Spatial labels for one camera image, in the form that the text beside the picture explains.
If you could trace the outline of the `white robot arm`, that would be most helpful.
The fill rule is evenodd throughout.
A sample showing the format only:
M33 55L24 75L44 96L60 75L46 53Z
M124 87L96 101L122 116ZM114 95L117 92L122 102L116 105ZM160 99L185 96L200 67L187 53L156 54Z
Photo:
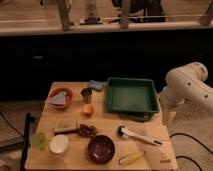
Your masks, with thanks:
M207 77L208 70L200 62L171 69L166 74L166 86L159 93L164 125L168 125L175 117L174 107L182 105L186 99L213 114L213 88L205 84Z

